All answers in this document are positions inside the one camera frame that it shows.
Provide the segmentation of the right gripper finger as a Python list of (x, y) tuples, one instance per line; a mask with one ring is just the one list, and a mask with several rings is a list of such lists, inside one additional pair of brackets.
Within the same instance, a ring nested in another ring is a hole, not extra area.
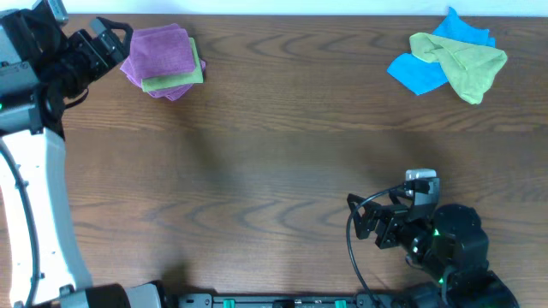
[(372, 195), (364, 198), (359, 195), (350, 193), (347, 196), (350, 216), (352, 218), (362, 218), (364, 215), (367, 216), (370, 210), (380, 209), (382, 205), (375, 201), (377, 197), (378, 195)]
[(367, 239), (370, 233), (376, 229), (377, 224), (378, 218), (376, 216), (361, 215), (359, 213), (354, 215), (354, 230), (359, 240)]

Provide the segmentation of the purple microfiber cloth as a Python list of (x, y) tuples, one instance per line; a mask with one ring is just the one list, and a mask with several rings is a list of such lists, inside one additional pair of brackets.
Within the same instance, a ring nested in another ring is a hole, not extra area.
[(197, 67), (188, 33), (177, 24), (135, 31), (128, 60), (137, 80), (191, 73)]

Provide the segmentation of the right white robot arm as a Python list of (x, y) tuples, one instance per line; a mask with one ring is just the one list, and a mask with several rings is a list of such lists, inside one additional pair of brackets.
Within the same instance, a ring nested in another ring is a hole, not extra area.
[(426, 272), (432, 283), (396, 296), (368, 296), (375, 307), (516, 307), (517, 299), (490, 270), (488, 236), (476, 210), (462, 204), (440, 205), (440, 179), (432, 169), (409, 170), (403, 183), (363, 198), (347, 196), (346, 233), (360, 240), (375, 233), (380, 249), (400, 246), (409, 265)]

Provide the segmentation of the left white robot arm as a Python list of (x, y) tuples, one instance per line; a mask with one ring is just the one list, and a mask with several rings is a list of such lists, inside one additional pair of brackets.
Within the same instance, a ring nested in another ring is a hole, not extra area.
[(65, 181), (63, 113), (128, 57), (132, 27), (98, 17), (71, 36), (59, 1), (1, 14), (1, 194), (13, 307), (163, 307), (161, 286), (97, 286), (80, 253)]

